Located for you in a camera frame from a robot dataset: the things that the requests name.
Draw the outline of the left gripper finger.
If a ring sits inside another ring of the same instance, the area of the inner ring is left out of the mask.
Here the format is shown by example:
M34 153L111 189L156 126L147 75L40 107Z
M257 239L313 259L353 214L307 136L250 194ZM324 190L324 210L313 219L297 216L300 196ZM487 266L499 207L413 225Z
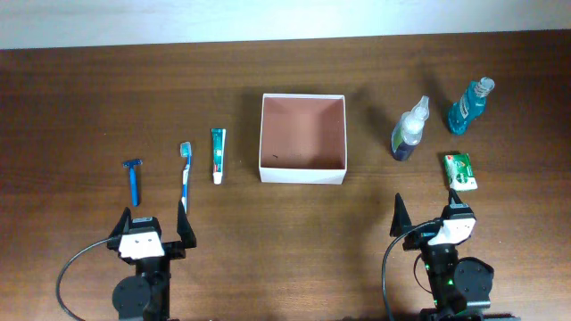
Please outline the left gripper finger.
M195 248L197 246L196 236L188 221L186 209L182 201L178 202L177 233L186 249Z
M116 226L111 231L109 237L116 238L124 235L129 231L129 224L131 222L131 211L129 207L126 207L121 214L121 217L116 224Z

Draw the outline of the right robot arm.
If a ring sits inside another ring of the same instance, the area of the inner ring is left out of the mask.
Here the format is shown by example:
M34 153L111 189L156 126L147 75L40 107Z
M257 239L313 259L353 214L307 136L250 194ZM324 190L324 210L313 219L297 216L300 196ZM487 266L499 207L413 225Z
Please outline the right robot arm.
M420 320L482 320L490 308L493 268L474 257L460 258L457 246L470 238L474 211L451 189L440 217L414 226L404 201L395 195L390 236L405 251L419 251L434 307L421 309Z

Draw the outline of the green soap packet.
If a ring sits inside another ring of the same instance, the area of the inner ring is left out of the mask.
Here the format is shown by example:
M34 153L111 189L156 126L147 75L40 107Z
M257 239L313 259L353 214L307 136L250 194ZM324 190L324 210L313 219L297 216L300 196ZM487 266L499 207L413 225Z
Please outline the green soap packet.
M477 189L477 182L468 153L445 155L443 165L451 189L456 192Z

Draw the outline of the clear purple spray bottle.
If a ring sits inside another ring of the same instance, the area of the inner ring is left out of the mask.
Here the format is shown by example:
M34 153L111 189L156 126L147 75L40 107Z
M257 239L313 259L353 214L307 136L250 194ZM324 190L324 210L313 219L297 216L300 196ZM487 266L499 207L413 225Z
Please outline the clear purple spray bottle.
M411 111L404 112L391 136L391 150L397 161L407 160L422 139L429 118L429 97L423 95Z

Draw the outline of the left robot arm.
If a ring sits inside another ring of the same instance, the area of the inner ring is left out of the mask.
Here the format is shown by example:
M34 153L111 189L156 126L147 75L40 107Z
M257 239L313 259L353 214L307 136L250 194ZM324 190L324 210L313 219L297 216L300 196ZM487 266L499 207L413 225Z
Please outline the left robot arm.
M107 242L109 250L135 268L112 293L120 320L170 319L170 262L184 259L186 250L197 246L183 200L178 202L177 234L178 241L164 243L158 218L132 218L130 209L124 209Z

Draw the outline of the blue mouthwash bottle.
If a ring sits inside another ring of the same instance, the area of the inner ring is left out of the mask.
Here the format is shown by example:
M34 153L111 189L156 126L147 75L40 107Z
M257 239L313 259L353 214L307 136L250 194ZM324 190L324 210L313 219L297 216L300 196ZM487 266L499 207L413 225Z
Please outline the blue mouthwash bottle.
M448 128L454 135L464 135L470 123L484 112L487 96L494 87L494 81L488 77L470 82L464 94L452 105L447 115Z

